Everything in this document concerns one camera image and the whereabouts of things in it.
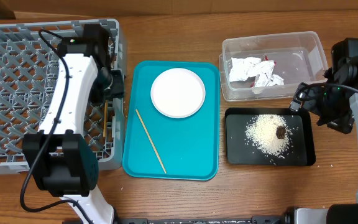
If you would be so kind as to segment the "wooden chopstick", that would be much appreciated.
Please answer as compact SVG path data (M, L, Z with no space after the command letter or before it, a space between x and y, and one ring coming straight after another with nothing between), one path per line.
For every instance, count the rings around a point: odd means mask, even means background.
M108 121L108 100L104 101L103 137L106 138Z
M167 174L166 168L165 168L165 166L164 166L164 164L163 164L163 162L162 162L162 160L161 160L161 157L160 157L160 155L159 155L159 153L158 153L158 150L157 150L157 148L155 147L155 144L154 144L154 142L153 142L153 140L152 140L152 138L151 138L151 136L150 136L150 134L149 134L149 131L148 131L148 129L147 129L145 123L144 123L144 120L142 119L142 117L141 117L141 115L140 115L140 113L139 113L139 110L138 110L138 109L135 109L135 112L136 112L137 117L138 117L138 119L139 119L139 121L140 121L140 123L141 123L141 125L142 125L142 127L143 127L143 129L144 129L144 131L145 131L145 134L147 135L147 137L148 137L148 139L149 139L149 142L150 142L150 144L151 144L151 146L152 146L152 149L154 150L154 153L155 153L155 155L156 155L156 157L157 157L157 159L158 159L158 161L159 161L159 163L160 163L160 166L161 166L161 168L162 168L164 174Z

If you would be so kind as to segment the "brown food scrap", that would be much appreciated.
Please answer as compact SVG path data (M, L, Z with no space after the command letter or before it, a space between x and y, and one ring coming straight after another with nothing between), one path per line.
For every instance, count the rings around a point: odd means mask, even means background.
M276 137L278 139L285 139L285 135L286 135L286 127L284 126L279 126L276 129Z

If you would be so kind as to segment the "white wrapper waste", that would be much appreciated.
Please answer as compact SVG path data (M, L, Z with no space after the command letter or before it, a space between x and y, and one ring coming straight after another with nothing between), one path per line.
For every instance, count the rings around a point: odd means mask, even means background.
M232 58L231 64L230 82L251 81L251 87L284 85L284 79L273 72L276 62L267 57Z

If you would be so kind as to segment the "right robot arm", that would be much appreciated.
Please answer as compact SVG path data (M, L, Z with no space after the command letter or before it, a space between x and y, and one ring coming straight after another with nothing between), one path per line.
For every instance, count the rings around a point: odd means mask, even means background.
M298 85L290 109L305 109L319 117L317 124L349 134L357 129L358 142L358 38L346 38L331 49L332 66L325 82ZM280 223L358 223L356 202L334 204L329 208L290 207Z

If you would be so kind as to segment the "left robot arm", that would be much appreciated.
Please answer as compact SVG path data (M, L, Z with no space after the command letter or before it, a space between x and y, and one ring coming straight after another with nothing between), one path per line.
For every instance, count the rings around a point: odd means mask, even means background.
M124 96L121 72L111 68L109 38L101 25L85 24L81 36L62 37L52 49L59 58L52 101L39 130L22 140L30 169L19 201L28 212L68 203L83 223L121 222L97 186L98 160L83 131L89 101Z

